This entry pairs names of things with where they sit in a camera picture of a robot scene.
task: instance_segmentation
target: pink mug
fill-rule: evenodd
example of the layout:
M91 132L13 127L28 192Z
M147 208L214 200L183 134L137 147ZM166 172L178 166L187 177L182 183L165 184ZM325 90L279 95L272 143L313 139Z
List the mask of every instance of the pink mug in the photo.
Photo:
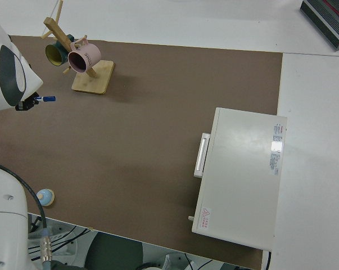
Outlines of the pink mug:
M79 42L83 42L83 45L76 48L75 44ZM88 43L85 37L72 42L70 47L72 51L68 54L69 65L79 73L86 72L101 60L100 49L96 45Z

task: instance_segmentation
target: wooden base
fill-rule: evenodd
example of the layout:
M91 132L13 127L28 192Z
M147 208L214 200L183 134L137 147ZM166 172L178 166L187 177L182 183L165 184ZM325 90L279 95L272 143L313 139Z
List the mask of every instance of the wooden base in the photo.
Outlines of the wooden base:
M77 73L73 81L72 89L78 92L104 95L107 91L113 68L113 61L101 60L93 67L97 73L97 77L92 78L88 76L87 73Z

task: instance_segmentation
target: cable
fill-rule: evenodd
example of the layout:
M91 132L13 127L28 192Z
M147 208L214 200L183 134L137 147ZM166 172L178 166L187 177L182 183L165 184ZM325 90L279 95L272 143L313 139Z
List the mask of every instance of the cable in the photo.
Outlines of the cable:
M55 251L57 251L58 249L61 249L61 248L64 247L65 245L71 243L73 240L76 240L78 237L80 237L80 236L82 236L82 235L85 235L85 234L88 233L88 232L90 232L90 230L87 231L87 229L84 229L84 230L83 230L80 234L78 234L77 236L73 237L72 239L69 239L69 240L65 241L64 244L62 244L62 245L60 245L59 247L56 247L55 249L53 249L53 250L52 250L52 253L55 252ZM38 259L40 259L40 256L35 257L35 258L31 259L31 260L34 261L34 260L38 260Z
M188 263L189 263L189 266L191 267L191 270L193 270L193 267L192 267L191 261L188 259L188 256L187 256L187 254L186 254L186 253L184 253L184 256L186 256L186 258L187 258L187 261L188 261Z
M269 270L269 265L270 265L270 258L272 257L272 253L269 252L268 254L268 261L266 263L266 267L265 267L265 270Z
M88 232L90 232L90 231L86 231L85 233L81 234L80 236L86 235ZM67 242L67 244L69 244L69 242L72 242L72 241L75 240L76 238L77 238L77 237L75 236L75 237L73 237L73 238L71 238L71 239L68 239L68 240L65 240L65 241L56 243L56 244L54 244L54 245L51 245L51 247L54 247L54 246L57 246L57 245L60 245L60 244L62 244L62 243L66 243L66 242ZM40 252L40 250L35 250L35 251L32 251L32 252L30 252L30 253L28 253L28 254L33 254L33 253L36 253L36 252Z
M192 267L192 264L191 264L191 261L188 259L188 256L187 256L187 253L184 253L184 256L186 256L186 259L189 263L189 266L191 267L191 270L194 270L193 267ZM200 266L200 268L198 268L197 270L201 269L202 267L204 267L205 265L209 264L210 262L212 262L213 260L209 260L208 262L206 262L205 264L202 264Z
M37 198L36 194L34 193L34 191L31 189L31 187L16 173L12 172L11 170L9 170L8 168L2 166L0 164L0 169L5 171L6 173L9 173L10 175L12 175L14 178L16 178L28 191L29 193L32 195L33 199L35 200L35 203L37 204L37 207L39 209L40 212L40 216L42 217L42 222L43 222L43 228L47 228L47 220L46 220L46 215L44 214L44 210L42 205L40 204L39 199Z
M201 269L203 266L209 264L210 262L212 262L213 260L209 260L208 262L206 262L205 264L202 264L202 266L200 268L198 268L197 270Z
M57 241L59 241L59 240L65 238L67 235L69 235L69 234L70 234L74 229L76 229L76 228L77 228L77 226L74 226L74 227L70 230L70 232L66 233L65 235L61 236L61 237L58 238L58 239L53 240L52 243L55 243L55 242L57 242ZM40 246L31 246L31 247L29 247L28 249L37 249L37 248L40 248Z
M31 223L32 228L31 228L30 231L29 231L30 233L31 233L31 232L35 232L35 231L38 229L38 227L39 227L39 226L37 225L37 222L38 222L38 221L42 221L42 218L41 218L41 217L36 217L36 218L35 218L35 221Z

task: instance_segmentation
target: brown mat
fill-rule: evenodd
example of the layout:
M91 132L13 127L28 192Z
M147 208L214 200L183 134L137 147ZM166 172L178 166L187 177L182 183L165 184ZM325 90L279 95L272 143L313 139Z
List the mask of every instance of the brown mat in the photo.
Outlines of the brown mat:
M260 269L261 250L192 233L188 216L215 108L276 114L281 53L95 41L116 65L98 96L71 90L75 73L47 61L52 39L13 42L43 79L39 94L57 101L0 111L0 163L55 191L49 217Z

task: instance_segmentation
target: warning label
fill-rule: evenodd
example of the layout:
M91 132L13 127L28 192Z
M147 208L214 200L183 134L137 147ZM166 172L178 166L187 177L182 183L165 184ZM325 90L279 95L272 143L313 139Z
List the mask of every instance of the warning label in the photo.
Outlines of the warning label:
M281 169L281 157L283 152L283 133L285 127L281 124L277 124L273 128L273 140L270 154L270 173L277 176Z
M209 218L210 218L211 209L207 207L202 208L201 219L200 219L200 228L203 230L208 230L209 227Z

